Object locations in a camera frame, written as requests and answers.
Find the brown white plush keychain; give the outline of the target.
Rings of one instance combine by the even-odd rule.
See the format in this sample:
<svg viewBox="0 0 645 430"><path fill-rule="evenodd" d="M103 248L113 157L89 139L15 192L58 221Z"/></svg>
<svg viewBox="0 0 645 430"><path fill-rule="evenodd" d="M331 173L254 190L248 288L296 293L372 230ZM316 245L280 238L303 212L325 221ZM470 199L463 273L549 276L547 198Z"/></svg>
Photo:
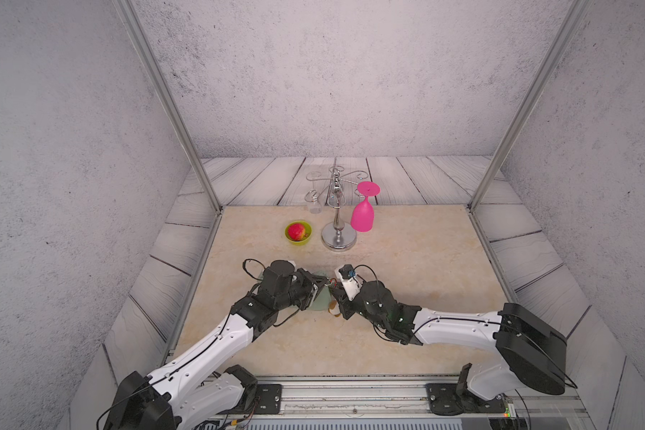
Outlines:
<svg viewBox="0 0 645 430"><path fill-rule="evenodd" d="M330 294L328 313L334 317L341 317L339 297L345 294L345 290L337 279L331 278L327 283L327 290Z"/></svg>

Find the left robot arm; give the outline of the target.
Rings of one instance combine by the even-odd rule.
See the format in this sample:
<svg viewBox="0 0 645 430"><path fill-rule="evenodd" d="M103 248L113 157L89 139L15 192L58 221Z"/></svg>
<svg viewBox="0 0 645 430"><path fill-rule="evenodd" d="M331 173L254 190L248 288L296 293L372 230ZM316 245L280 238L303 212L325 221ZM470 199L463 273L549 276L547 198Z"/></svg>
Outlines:
<svg viewBox="0 0 645 430"><path fill-rule="evenodd" d="M96 427L193 429L221 414L252 417L260 401L257 378L223 364L276 326L280 311L308 309L330 282L290 261L272 262L202 340L146 376L129 374Z"/></svg>

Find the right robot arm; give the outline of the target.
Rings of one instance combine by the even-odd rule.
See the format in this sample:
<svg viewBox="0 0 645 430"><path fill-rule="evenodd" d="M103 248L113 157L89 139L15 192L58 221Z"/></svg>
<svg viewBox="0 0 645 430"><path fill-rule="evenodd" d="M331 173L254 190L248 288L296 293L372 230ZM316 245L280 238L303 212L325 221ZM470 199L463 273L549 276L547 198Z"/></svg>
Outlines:
<svg viewBox="0 0 645 430"><path fill-rule="evenodd" d="M467 364L460 373L463 389L482 401L521 387L548 395L565 391L567 339L524 306L506 303L497 312L446 313L402 304L381 281L354 278L333 283L331 295L344 318L364 317L390 342L495 353L493 361Z"/></svg>

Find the red apple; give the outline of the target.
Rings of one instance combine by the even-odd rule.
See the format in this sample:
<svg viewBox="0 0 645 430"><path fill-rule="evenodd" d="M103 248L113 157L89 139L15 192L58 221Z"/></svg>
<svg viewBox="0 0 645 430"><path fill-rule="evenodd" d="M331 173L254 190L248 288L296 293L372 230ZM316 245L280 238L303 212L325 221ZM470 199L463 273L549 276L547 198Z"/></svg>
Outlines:
<svg viewBox="0 0 645 430"><path fill-rule="evenodd" d="M306 225L301 222L292 223L287 228L288 238L293 242L301 242L307 238Z"/></svg>

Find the green bowl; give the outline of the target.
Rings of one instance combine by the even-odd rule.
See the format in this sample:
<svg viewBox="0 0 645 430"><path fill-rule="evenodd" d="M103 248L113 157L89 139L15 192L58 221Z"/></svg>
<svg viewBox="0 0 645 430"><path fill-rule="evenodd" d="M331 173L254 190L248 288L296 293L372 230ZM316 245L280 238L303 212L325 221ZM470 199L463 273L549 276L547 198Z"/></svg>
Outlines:
<svg viewBox="0 0 645 430"><path fill-rule="evenodd" d="M309 242L313 229L311 225L304 220L297 220L288 224L284 229L286 240L292 245L305 245Z"/></svg>

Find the silver glass holder stand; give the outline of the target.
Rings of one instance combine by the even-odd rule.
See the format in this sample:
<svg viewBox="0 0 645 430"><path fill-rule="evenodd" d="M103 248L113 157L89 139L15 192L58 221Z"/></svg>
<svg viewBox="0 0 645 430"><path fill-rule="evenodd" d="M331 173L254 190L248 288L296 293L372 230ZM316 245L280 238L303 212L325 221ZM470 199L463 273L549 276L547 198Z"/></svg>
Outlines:
<svg viewBox="0 0 645 430"><path fill-rule="evenodd" d="M306 175L306 180L321 180L318 192L320 203L333 208L333 221L325 225L321 230L323 244L334 252L349 251L357 241L357 232L349 222L342 218L341 211L348 205L347 195L358 196L358 184L369 179L370 175L366 168L347 168L338 165L337 161L328 168L328 173L311 172Z"/></svg>

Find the pink wine glass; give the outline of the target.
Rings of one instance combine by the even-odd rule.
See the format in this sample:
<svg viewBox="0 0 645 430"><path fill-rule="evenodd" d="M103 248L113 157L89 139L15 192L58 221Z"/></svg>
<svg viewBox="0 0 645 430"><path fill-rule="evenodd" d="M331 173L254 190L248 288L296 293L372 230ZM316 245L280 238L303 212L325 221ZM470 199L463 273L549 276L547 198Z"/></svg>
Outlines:
<svg viewBox="0 0 645 430"><path fill-rule="evenodd" d="M357 191L364 197L364 200L355 207L350 225L356 232L366 233L374 225L374 207L370 199L378 196L381 188L374 182L364 181L358 184Z"/></svg>

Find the clear hanging glass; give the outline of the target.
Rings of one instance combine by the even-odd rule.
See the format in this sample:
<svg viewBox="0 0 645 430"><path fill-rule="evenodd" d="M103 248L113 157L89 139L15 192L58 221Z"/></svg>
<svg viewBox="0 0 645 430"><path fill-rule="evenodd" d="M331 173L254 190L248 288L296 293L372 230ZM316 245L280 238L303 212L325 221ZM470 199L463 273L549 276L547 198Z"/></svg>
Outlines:
<svg viewBox="0 0 645 430"><path fill-rule="evenodd" d="M313 180L312 188L305 195L308 211L312 214L321 213L323 209L320 203L320 193L318 192L319 183L321 183L321 180Z"/></svg>

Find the aluminium mounting rail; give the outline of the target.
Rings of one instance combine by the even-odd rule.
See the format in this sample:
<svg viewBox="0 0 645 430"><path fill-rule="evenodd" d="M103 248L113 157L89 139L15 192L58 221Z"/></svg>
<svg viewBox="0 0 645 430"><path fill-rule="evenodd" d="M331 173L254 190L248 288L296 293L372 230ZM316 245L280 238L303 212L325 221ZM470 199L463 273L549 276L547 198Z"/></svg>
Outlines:
<svg viewBox="0 0 645 430"><path fill-rule="evenodd" d="M573 389L549 396L530 389L507 392L505 412L440 417L430 410L430 383L454 376L272 376L281 386L275 415L242 420L240 429L591 429Z"/></svg>

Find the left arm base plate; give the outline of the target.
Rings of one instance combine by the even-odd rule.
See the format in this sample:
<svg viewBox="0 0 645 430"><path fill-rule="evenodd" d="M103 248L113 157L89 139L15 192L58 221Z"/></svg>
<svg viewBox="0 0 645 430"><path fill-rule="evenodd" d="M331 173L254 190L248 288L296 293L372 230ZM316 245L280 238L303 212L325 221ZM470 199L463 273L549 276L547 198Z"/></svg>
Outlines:
<svg viewBox="0 0 645 430"><path fill-rule="evenodd" d="M281 411L283 387L278 383L258 383L245 388L236 406L229 414L278 415Z"/></svg>

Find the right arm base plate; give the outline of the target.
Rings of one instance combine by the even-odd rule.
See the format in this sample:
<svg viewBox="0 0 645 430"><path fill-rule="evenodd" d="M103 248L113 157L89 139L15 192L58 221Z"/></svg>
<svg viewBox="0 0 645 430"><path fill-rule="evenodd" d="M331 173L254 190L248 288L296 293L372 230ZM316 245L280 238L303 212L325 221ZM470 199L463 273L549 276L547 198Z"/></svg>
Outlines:
<svg viewBox="0 0 645 430"><path fill-rule="evenodd" d="M426 397L430 412L437 416L454 417L462 414L503 414L507 406L502 399L484 401L457 383L428 383Z"/></svg>

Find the left aluminium frame post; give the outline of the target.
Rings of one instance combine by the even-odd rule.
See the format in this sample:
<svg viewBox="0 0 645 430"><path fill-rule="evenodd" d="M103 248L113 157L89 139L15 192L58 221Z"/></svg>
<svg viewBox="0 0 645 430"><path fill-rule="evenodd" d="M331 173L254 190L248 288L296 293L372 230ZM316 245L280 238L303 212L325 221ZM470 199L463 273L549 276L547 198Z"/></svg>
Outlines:
<svg viewBox="0 0 645 430"><path fill-rule="evenodd" d="M206 193L208 201L214 211L222 213L223 205L220 203L220 200L212 187L211 181L205 172L204 165L199 158L188 128L186 127L186 124L178 110L177 103L175 102L161 68L159 67L159 63L152 50L152 46L143 30L142 23L136 14L133 2L128 0L116 0L114 1L114 5L116 10L118 10L120 19L125 26L132 44L134 45L134 50L136 51L145 72L150 78L150 82L158 96L159 102L172 125L184 153L186 154L193 173L197 176L202 191Z"/></svg>

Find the aluminium frame post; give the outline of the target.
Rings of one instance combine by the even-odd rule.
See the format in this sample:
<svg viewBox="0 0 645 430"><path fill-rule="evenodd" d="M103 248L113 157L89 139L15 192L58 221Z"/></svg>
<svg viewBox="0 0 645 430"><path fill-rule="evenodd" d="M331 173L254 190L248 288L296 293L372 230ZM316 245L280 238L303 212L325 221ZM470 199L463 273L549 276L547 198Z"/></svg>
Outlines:
<svg viewBox="0 0 645 430"><path fill-rule="evenodd" d="M223 205L220 203L220 200L212 187L211 181L205 172L204 165L199 158L188 128L186 127L186 124L178 110L177 103L175 102L161 68L159 67L159 63L152 50L152 46L143 30L142 23L136 14L133 2L128 0L116 0L114 1L114 5L116 10L118 10L120 19L125 26L132 44L134 45L134 50L136 51L145 72L150 78L150 82L158 96L159 102L172 125L184 153L186 154L193 173L197 176L202 191L206 193L208 201L214 211L222 213Z"/></svg>
<svg viewBox="0 0 645 430"><path fill-rule="evenodd" d="M478 188L468 204L469 212L474 214L484 201L484 198L494 182L496 173L500 170L505 162L507 156L512 150L514 143L516 143L521 131L535 109L545 87L548 84L555 68L562 60L564 52L572 41L575 32L587 13L587 9L591 2L588 0L575 0L571 2L568 13L564 17L559 31L555 35L551 45L549 46L546 55L543 57L537 72L535 73L530 87L527 89L521 104L517 108L510 125L507 127L501 142L496 147L494 155L486 169L484 177L480 181Z"/></svg>

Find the right aluminium frame post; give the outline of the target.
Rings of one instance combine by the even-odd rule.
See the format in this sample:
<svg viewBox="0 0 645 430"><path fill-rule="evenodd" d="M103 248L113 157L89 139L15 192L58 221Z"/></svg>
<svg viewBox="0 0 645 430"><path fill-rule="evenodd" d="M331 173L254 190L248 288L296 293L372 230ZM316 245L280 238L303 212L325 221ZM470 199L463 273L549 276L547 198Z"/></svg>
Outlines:
<svg viewBox="0 0 645 430"><path fill-rule="evenodd" d="M484 201L484 198L494 182L496 173L500 170L505 162L507 156L512 150L514 143L516 143L521 131L535 109L545 87L548 84L555 68L562 60L564 52L572 41L575 32L587 13L587 9L591 2L588 0L575 0L571 2L568 13L564 17L559 31L555 35L551 45L549 46L546 55L543 57L537 72L535 73L530 87L527 89L521 104L517 108L510 125L507 127L501 142L496 147L494 155L486 169L484 177L480 181L478 188L468 204L469 212L474 214Z"/></svg>

